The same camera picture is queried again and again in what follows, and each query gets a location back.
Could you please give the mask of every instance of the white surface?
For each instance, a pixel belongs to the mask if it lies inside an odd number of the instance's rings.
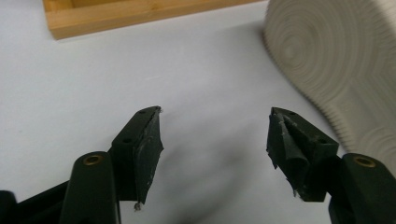
[[[265,8],[55,41],[40,1],[1,1],[0,189],[21,201],[64,182],[74,160],[160,105],[165,150],[143,210],[121,203],[123,224],[330,223],[328,203],[293,198],[265,152],[272,106],[335,138],[268,57]]]

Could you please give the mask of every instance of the wooden box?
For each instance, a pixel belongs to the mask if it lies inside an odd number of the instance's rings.
[[[43,0],[55,39],[261,0]]]

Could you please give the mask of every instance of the white sneaker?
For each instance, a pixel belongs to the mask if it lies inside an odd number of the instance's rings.
[[[271,0],[264,37],[346,150],[396,176],[396,1]]]

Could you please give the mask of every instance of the white shoe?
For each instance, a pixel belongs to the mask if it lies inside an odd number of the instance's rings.
[[[346,150],[396,176],[396,1],[271,0],[264,37]]]

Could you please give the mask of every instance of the brass insert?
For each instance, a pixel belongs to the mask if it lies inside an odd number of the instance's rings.
[[[370,168],[375,167],[374,161],[372,161],[368,158],[362,157],[362,156],[354,157],[353,161],[356,162],[357,164],[359,164],[360,166],[365,166],[365,167],[370,167]]]
[[[100,155],[92,155],[84,159],[84,165],[95,165],[100,163],[103,160],[103,156]]]

